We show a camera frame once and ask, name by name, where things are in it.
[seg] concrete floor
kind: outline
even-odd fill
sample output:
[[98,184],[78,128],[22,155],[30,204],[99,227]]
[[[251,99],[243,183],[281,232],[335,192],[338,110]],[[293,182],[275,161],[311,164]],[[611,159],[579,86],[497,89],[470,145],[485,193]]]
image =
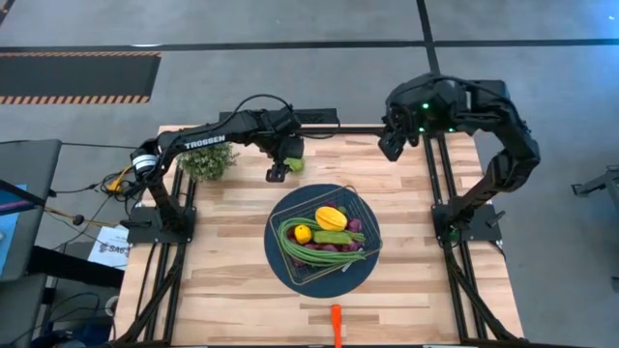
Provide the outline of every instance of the concrete floor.
[[[440,41],[619,37],[614,0],[431,0],[427,9]],[[0,27],[0,46],[422,38],[412,0],[16,0]],[[494,199],[507,211],[504,248],[526,336],[615,347],[619,295],[610,277],[619,275],[619,217],[604,192],[576,198],[570,184],[619,162],[619,46],[439,48],[437,55],[443,73],[506,80],[540,142],[543,161],[527,185]],[[344,123],[376,123],[387,94],[427,71],[424,48],[166,52],[149,103],[2,105],[0,139],[138,145],[159,125],[214,121],[254,93],[337,107]],[[483,163],[499,149],[487,134],[476,141]],[[126,166],[128,155],[65,147],[53,186],[99,181]],[[87,192],[52,203],[88,216],[102,201]],[[114,203],[100,218],[123,215]],[[45,219],[37,243],[55,247],[73,235]]]

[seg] wooden table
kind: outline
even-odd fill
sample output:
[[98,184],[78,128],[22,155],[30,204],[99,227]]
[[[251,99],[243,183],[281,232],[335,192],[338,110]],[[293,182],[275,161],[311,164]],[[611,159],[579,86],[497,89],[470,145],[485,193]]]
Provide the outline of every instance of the wooden table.
[[[406,148],[398,162],[388,162],[377,140],[373,135],[306,139],[304,173],[288,174],[281,184],[265,182],[272,162],[255,146],[235,146],[241,154],[237,166],[221,181],[200,185],[196,193],[198,220],[187,250],[172,344],[333,344],[332,304],[342,306],[343,344],[458,342],[443,252],[429,211],[433,198],[423,143]],[[447,143],[462,194],[482,176],[475,145],[462,133],[448,134]],[[442,173],[438,146],[433,148]],[[173,176],[172,170],[165,176],[168,189]],[[288,289],[271,271],[263,247],[265,222],[275,204],[292,189],[318,183],[354,186],[375,212],[383,239],[368,280],[332,299]],[[503,257],[489,243],[469,246],[480,294],[505,327],[522,336]],[[133,321],[150,248],[131,251],[116,312],[119,334]],[[174,252],[170,254],[168,265]],[[470,303],[463,292],[462,298],[469,335],[474,336]],[[167,299],[162,303],[165,309]],[[164,317],[160,310],[155,337],[162,336]]]

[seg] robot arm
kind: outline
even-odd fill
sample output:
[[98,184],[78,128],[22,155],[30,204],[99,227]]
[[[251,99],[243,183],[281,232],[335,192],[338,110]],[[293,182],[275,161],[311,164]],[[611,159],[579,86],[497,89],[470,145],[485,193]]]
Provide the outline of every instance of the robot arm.
[[182,209],[163,184],[163,175],[176,156],[223,142],[255,144],[273,159],[267,170],[268,182],[283,182],[287,158],[303,155],[301,127],[291,107],[279,111],[239,111],[221,122],[178,131],[166,131],[146,140],[131,154],[135,177],[155,199],[156,208],[135,210],[125,226],[130,228],[130,243],[180,243],[192,237],[194,214]]
[[303,155],[303,139],[294,135],[301,123],[291,109],[276,112],[240,111],[216,124],[177,131],[165,131],[157,138],[146,140],[132,155],[138,180],[155,180],[169,169],[181,153],[234,142],[255,144],[274,161],[267,181],[282,182],[285,174],[283,160]]
[[503,81],[466,81],[429,73],[399,85],[386,106],[378,146],[388,160],[398,160],[406,141],[417,146],[422,133],[490,131],[505,147],[475,187],[450,201],[449,224],[454,228],[467,228],[475,209],[496,193],[520,188],[540,163],[538,143],[519,118]]

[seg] orange marker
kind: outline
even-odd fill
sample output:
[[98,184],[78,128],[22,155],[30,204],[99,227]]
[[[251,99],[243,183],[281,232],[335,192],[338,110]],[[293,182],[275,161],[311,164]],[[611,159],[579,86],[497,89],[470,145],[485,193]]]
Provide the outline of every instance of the orange marker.
[[333,304],[331,306],[331,324],[336,335],[336,348],[341,348],[341,306]]

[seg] green pepper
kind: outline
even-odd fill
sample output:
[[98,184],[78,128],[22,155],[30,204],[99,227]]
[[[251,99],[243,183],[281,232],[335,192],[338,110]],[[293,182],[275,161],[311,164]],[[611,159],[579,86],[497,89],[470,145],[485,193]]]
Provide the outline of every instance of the green pepper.
[[348,246],[352,244],[352,238],[346,232],[316,231],[313,240],[319,244],[333,244]]

